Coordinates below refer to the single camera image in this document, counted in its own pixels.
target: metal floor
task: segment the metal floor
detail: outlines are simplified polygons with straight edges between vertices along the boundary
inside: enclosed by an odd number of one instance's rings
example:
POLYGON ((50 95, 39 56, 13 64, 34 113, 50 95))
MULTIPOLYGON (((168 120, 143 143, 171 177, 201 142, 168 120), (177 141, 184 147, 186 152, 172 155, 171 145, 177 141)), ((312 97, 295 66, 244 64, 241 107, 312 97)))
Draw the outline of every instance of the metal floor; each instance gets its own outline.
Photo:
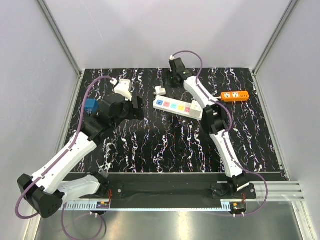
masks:
MULTIPOLYGON (((258 207, 248 202, 247 212, 258 207)), ((83 211, 66 211, 64 222, 74 238, 94 236, 100 221, 83 211)), ((103 228, 97 240, 301 240, 302 236, 290 202, 268 202, 253 216, 233 218, 221 212, 107 212, 103 215, 107 231, 103 228)), ((68 240, 61 227, 61 212, 41 219, 36 240, 68 240)))

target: black table surface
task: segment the black table surface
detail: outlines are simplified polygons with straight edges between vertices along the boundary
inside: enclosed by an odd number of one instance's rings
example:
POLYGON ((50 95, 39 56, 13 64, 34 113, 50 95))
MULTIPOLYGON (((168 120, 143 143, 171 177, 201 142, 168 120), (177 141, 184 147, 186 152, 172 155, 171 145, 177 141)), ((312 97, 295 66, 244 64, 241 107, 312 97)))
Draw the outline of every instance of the black table surface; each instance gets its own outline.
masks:
MULTIPOLYGON (((133 90, 143 97, 145 118, 126 120, 114 135, 88 154, 72 171, 105 170, 110 173, 216 173, 224 166, 218 150, 200 121, 155 110, 155 86, 163 82, 164 68, 86 69, 69 125, 66 143, 75 133, 81 103, 89 84, 99 76, 129 79, 133 90)), ((229 104, 233 130, 230 139, 241 164, 250 171, 279 172, 280 167, 248 68, 204 68, 200 80, 205 88, 221 92, 248 91, 247 102, 229 104)), ((109 80, 97 83, 89 98, 100 100, 110 93, 109 80)), ((184 89, 166 88, 166 97, 191 103, 184 89)))

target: colorful outlet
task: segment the colorful outlet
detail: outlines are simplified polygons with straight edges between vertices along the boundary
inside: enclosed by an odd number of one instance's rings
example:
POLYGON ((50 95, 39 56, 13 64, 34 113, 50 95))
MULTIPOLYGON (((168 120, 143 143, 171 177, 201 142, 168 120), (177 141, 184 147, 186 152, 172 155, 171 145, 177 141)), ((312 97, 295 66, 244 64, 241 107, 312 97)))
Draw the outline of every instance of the colorful outlet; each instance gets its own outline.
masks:
POLYGON ((196 101, 192 101, 191 104, 158 95, 153 102, 153 108, 191 119, 201 120, 202 118, 202 109, 196 101))

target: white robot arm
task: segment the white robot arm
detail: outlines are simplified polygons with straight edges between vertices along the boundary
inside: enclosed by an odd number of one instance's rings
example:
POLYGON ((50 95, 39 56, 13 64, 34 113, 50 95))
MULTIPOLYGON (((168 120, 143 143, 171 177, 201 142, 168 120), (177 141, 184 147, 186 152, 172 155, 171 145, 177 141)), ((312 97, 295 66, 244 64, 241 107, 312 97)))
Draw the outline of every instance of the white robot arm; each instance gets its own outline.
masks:
POLYGON ((181 58, 174 59, 171 56, 169 63, 171 76, 168 78, 170 81, 168 85, 171 87, 182 87, 183 85, 183 88, 195 98, 203 109, 202 128, 210 135, 218 149, 232 191, 238 192, 249 186, 250 182, 246 179, 246 174, 238 166, 241 164, 231 144, 229 133, 226 131, 226 119, 221 116, 223 111, 216 104, 219 100, 213 97, 197 80, 196 76, 186 69, 181 58))
POLYGON ((32 176, 23 174, 19 177, 17 182, 25 194, 24 199, 43 218, 52 216, 70 200, 85 195, 102 197, 107 194, 108 175, 104 173, 93 172, 69 182, 63 180, 87 154, 111 136, 123 120, 144 119, 142 99, 131 94, 131 88, 130 80, 120 80, 114 93, 100 102, 94 114, 84 118, 81 131, 55 157, 32 176))

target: gray wall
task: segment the gray wall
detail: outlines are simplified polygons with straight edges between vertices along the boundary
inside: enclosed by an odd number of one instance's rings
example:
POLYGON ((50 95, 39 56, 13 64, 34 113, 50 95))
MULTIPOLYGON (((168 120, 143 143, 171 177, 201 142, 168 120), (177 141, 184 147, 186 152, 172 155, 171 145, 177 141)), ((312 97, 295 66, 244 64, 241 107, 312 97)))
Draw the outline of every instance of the gray wall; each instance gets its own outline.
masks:
POLYGON ((46 0, 81 68, 254 67, 290 0, 46 0), (199 66, 186 56, 187 67, 199 66))
POLYGON ((320 235, 320 1, 299 1, 258 72, 292 180, 320 235))
POLYGON ((36 1, 0 2, 0 239, 18 240, 17 179, 54 155, 76 75, 36 1))

